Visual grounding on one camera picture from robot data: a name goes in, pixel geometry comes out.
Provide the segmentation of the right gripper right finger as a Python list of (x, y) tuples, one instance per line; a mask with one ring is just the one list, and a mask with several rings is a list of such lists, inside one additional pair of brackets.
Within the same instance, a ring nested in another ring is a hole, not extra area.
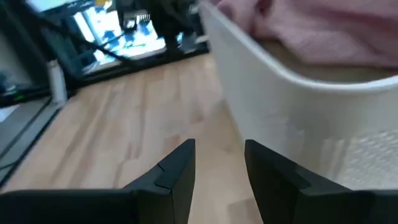
[(245, 141), (244, 158), (264, 224), (339, 224), (329, 197), (350, 189), (252, 139)]

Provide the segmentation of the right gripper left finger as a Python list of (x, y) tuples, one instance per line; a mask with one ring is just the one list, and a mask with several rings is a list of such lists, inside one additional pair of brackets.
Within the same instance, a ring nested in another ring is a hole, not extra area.
[(134, 224), (188, 224), (195, 185), (195, 140), (187, 139), (124, 188), (134, 196)]

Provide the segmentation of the khaki beige trousers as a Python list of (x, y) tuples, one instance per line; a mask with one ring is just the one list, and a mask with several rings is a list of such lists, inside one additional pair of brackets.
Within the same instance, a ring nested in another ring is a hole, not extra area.
[(365, 83), (398, 75), (398, 68), (305, 63), (278, 40), (262, 40), (258, 44), (289, 70), (312, 80), (331, 83)]

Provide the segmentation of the pink woven cloth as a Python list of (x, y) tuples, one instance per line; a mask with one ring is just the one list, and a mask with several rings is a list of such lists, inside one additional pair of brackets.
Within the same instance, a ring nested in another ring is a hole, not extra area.
[(398, 68), (398, 0), (211, 0), (254, 39), (307, 63)]

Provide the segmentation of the white mesh laundry basket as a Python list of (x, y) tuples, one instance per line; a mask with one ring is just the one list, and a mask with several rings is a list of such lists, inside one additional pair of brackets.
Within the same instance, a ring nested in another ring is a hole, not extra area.
[(243, 139), (351, 189), (398, 189), (398, 75), (365, 83), (308, 79), (209, 0), (200, 15)]

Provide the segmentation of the white bottle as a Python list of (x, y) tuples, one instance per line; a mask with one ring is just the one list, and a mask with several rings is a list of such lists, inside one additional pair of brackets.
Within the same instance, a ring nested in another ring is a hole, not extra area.
[(57, 60), (52, 60), (47, 64), (49, 71), (49, 83), (52, 93), (52, 101), (60, 108), (68, 100), (67, 89), (63, 71)]

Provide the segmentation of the grey side shelf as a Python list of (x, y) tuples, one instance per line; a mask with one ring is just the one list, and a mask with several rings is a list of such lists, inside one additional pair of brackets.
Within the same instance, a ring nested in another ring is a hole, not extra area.
[(50, 98), (30, 101), (0, 122), (0, 189), (58, 113)]

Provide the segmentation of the black device with green light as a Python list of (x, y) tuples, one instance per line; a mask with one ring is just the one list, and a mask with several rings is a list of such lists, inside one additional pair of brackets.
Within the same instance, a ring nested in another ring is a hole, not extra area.
[(0, 108), (37, 100), (51, 95), (49, 85), (15, 85), (0, 83)]

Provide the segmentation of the black table edge rail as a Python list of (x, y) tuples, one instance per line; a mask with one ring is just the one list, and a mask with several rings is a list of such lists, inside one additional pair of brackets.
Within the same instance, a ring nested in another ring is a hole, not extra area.
[(174, 63), (188, 58), (209, 53), (208, 41), (197, 43), (197, 49), (187, 54), (168, 56), (166, 52), (159, 52), (154, 55), (142, 55), (142, 58), (132, 58), (132, 63), (126, 64), (120, 61), (97, 65), (81, 76), (66, 75), (66, 87), (68, 91), (77, 90), (94, 83), (103, 82), (112, 78), (137, 73), (168, 63)]

